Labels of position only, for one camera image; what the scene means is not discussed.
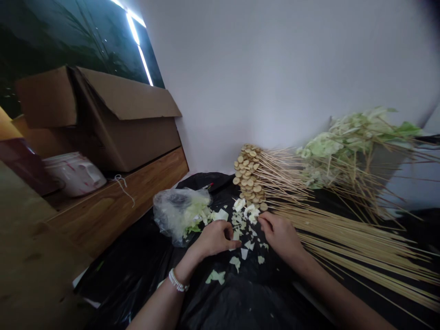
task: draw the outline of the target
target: wooden shelf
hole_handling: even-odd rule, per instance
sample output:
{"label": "wooden shelf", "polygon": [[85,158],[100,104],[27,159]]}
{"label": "wooden shelf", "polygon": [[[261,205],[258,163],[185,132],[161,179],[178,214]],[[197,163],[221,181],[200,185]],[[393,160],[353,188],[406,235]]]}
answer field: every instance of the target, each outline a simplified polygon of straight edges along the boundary
{"label": "wooden shelf", "polygon": [[46,224],[92,258],[99,256],[126,228],[153,206],[159,191],[170,189],[189,172],[182,147],[125,176],[125,190],[109,182],[82,198],[54,194],[48,202],[58,210]]}

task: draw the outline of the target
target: hand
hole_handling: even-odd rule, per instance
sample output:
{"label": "hand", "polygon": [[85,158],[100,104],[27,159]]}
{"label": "hand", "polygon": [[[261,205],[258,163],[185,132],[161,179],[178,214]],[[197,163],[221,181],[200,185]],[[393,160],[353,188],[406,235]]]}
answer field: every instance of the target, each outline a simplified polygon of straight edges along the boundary
{"label": "hand", "polygon": [[290,221],[270,212],[260,214],[258,222],[267,242],[287,264],[292,266],[306,254]]}
{"label": "hand", "polygon": [[188,249],[192,253],[199,256],[201,259],[205,257],[218,254],[220,252],[239,248],[242,243],[240,241],[229,241],[225,237],[225,231],[229,235],[229,238],[234,236],[232,225],[225,220],[217,220],[207,225],[199,238]]}

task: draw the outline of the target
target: box flap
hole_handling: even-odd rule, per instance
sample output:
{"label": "box flap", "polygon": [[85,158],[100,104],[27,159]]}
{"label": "box flap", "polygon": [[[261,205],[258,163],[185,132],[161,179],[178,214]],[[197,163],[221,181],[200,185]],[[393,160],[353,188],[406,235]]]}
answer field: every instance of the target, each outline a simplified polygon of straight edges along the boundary
{"label": "box flap", "polygon": [[67,70],[63,66],[15,82],[29,128],[76,124],[77,105]]}
{"label": "box flap", "polygon": [[120,120],[182,116],[166,89],[107,73],[83,68],[78,70]]}

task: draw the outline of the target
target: fluorescent light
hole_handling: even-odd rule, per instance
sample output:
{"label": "fluorescent light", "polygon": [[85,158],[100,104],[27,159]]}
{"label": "fluorescent light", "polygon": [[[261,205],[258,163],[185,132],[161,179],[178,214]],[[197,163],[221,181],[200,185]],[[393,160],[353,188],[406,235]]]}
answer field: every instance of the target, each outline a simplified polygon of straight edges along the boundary
{"label": "fluorescent light", "polygon": [[127,12],[130,14],[131,17],[133,17],[134,20],[136,20],[139,24],[141,24],[144,28],[146,28],[145,23],[143,22],[143,19],[141,19],[138,15],[136,15],[130,9],[127,9]]}
{"label": "fluorescent light", "polygon": [[147,62],[145,62],[145,57],[143,56],[141,46],[137,45],[137,48],[139,49],[139,54],[141,55],[143,67],[145,68],[145,72],[147,73],[148,81],[150,82],[150,85],[152,86],[153,82],[151,81],[150,72],[148,71]]}
{"label": "fluorescent light", "polygon": [[128,13],[127,13],[127,20],[128,20],[128,25],[130,25],[130,30],[132,31],[134,41],[136,41],[136,43],[140,45],[138,33],[136,32],[136,28],[134,27],[133,19]]}
{"label": "fluorescent light", "polygon": [[120,3],[118,0],[110,0],[110,1],[116,3],[119,7],[121,7],[122,9],[125,10],[125,8],[124,8],[124,6],[122,5],[122,3]]}

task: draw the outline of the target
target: right hand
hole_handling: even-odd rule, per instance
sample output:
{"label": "right hand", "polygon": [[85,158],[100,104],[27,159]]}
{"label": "right hand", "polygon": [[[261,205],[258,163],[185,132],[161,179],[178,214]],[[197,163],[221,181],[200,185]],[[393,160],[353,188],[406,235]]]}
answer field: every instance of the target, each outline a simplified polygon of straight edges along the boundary
{"label": "right hand", "polygon": [[301,260],[307,253],[290,221],[264,212],[260,214],[258,222],[267,242],[287,264]]}

